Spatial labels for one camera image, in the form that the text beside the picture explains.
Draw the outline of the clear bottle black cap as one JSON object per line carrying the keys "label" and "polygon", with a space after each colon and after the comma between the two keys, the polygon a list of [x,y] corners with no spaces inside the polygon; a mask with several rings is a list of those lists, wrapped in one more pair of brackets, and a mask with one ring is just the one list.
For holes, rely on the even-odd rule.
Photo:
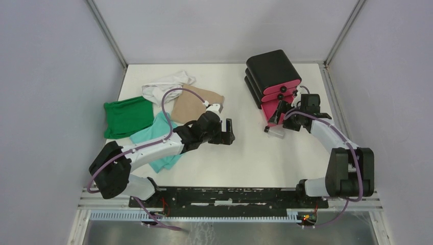
{"label": "clear bottle black cap", "polygon": [[266,126],[264,128],[264,132],[270,136],[277,137],[280,139],[283,139],[285,136],[285,130],[281,125],[273,126],[273,127]]}

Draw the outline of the black pink drawer organizer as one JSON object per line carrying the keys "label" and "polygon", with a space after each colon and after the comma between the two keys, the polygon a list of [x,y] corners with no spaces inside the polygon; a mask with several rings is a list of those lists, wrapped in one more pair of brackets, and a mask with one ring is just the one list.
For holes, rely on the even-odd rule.
{"label": "black pink drawer organizer", "polygon": [[252,56],[246,61],[244,80],[258,109],[270,124],[270,117],[278,102],[288,102],[288,111],[293,108],[293,92],[302,78],[283,50],[275,50]]}

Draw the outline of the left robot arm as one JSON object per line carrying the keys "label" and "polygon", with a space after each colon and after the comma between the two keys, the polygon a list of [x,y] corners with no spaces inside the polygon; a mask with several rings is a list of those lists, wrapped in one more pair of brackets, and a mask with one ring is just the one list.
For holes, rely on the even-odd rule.
{"label": "left robot arm", "polygon": [[222,122],[216,113],[207,111],[199,119],[174,128],[171,135],[128,146],[116,141],[105,144],[89,167],[90,182],[104,199],[125,194],[153,208],[161,200],[158,186],[150,177],[134,175],[136,169],[164,157],[196,150],[204,143],[231,145],[234,140],[232,119]]}

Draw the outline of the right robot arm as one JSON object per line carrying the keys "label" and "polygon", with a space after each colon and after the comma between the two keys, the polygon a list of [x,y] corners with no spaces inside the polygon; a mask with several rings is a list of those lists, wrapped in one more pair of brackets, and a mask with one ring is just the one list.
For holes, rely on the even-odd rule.
{"label": "right robot arm", "polygon": [[268,120],[282,123],[283,128],[300,131],[304,128],[330,153],[325,176],[300,180],[295,202],[301,208],[310,207],[316,197],[344,198],[359,202],[374,193],[374,153],[352,142],[336,126],[332,117],[321,112],[318,94],[301,94],[291,105],[280,100]]}

